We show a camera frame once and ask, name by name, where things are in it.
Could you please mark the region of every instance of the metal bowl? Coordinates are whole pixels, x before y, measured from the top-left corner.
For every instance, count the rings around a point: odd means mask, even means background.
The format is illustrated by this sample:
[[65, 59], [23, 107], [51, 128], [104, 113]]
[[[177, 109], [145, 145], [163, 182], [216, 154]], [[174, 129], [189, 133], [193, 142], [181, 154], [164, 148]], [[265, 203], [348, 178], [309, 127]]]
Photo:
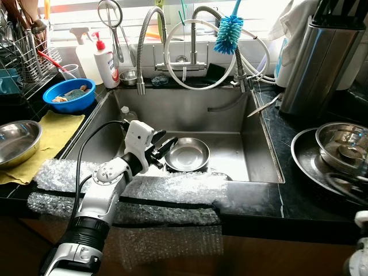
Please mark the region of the metal bowl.
[[136, 70], [128, 70], [120, 73], [120, 80], [124, 85], [134, 86], [137, 84], [137, 72]]
[[198, 171], [207, 168], [209, 148], [201, 140], [180, 138], [165, 155], [166, 165], [175, 171]]
[[28, 160], [40, 146], [42, 127], [34, 121], [15, 121], [0, 126], [0, 168]]
[[338, 171], [357, 174], [368, 152], [368, 129], [347, 122], [332, 122], [317, 129], [323, 160]]

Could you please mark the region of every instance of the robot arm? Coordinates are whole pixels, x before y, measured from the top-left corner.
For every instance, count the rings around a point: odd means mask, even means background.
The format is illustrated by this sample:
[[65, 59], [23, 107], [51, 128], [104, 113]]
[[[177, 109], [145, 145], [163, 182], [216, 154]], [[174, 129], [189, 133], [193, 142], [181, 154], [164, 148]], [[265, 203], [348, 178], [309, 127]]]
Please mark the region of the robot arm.
[[114, 219], [116, 205], [126, 185], [151, 164], [162, 167], [161, 159], [178, 141], [167, 140], [158, 150], [157, 142], [166, 134], [154, 132], [147, 124], [132, 121], [126, 133], [124, 156], [99, 165], [71, 226], [47, 255], [41, 276], [91, 276], [99, 270], [102, 249]]

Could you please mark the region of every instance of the black countertop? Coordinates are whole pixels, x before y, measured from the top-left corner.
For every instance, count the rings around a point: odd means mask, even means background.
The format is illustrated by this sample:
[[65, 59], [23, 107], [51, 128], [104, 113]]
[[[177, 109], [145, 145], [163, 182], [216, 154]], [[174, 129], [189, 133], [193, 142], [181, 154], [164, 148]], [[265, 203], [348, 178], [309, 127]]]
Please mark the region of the black countertop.
[[[272, 100], [280, 92], [274, 86], [262, 84], [256, 91], [260, 104]], [[305, 176], [293, 161], [290, 145], [293, 137], [306, 128], [330, 121], [361, 121], [359, 110], [367, 110], [366, 97], [358, 86], [337, 93], [321, 120], [289, 117], [274, 106], [263, 111], [285, 183], [230, 182], [228, 197], [231, 204], [225, 206], [215, 202], [220, 208], [223, 234], [355, 244], [360, 231], [354, 224], [354, 216], [359, 207], [335, 198]], [[350, 106], [355, 107], [353, 111], [349, 110]], [[367, 125], [364, 120], [359, 123]], [[1, 185], [0, 214], [37, 217], [26, 207], [26, 199], [34, 187], [34, 183], [28, 186]]]

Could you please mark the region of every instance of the stainless steel sink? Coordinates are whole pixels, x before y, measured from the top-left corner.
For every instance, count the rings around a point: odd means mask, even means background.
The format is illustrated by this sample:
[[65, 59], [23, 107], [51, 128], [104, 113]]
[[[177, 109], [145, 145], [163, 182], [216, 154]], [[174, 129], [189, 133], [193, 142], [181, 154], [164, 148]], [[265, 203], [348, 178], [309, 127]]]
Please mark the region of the stainless steel sink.
[[[155, 129], [168, 131], [167, 137], [195, 137], [210, 148], [209, 168], [227, 174], [233, 181], [282, 183], [273, 145], [261, 115], [246, 118], [256, 108], [255, 96], [243, 97], [235, 107], [223, 112], [208, 108], [223, 106], [239, 96], [238, 89], [206, 91], [186, 89], [135, 89], [108, 93], [80, 139], [65, 156], [76, 159], [82, 141], [109, 120], [118, 120], [119, 107], [134, 110], [139, 120]], [[124, 152], [123, 134], [118, 125], [107, 126], [91, 140], [83, 160], [102, 163]]]

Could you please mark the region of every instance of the soap bottle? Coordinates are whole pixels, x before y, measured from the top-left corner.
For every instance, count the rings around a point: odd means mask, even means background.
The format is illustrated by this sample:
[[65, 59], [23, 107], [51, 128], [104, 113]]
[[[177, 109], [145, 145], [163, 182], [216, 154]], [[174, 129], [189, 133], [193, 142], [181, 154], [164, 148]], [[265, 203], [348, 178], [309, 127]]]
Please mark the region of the soap bottle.
[[[88, 27], [71, 28], [69, 30], [69, 32], [76, 36], [76, 40], [78, 41], [79, 45], [75, 48], [75, 52], [83, 71], [85, 72], [86, 78], [94, 81], [96, 85], [100, 85], [103, 81], [99, 75], [96, 61], [92, 58], [92, 55], [95, 52], [95, 46], [88, 34], [88, 31]], [[89, 40], [83, 39], [83, 35], [85, 34]]]
[[97, 37], [97, 51], [94, 52], [97, 68], [106, 88], [115, 88], [120, 83], [119, 71], [114, 64], [113, 52], [106, 49], [105, 43], [99, 39], [99, 33], [92, 34]]
[[121, 116], [120, 120], [123, 121], [124, 119], [128, 122], [133, 120], [138, 120], [137, 114], [134, 111], [130, 111], [127, 106], [123, 106], [121, 109]]

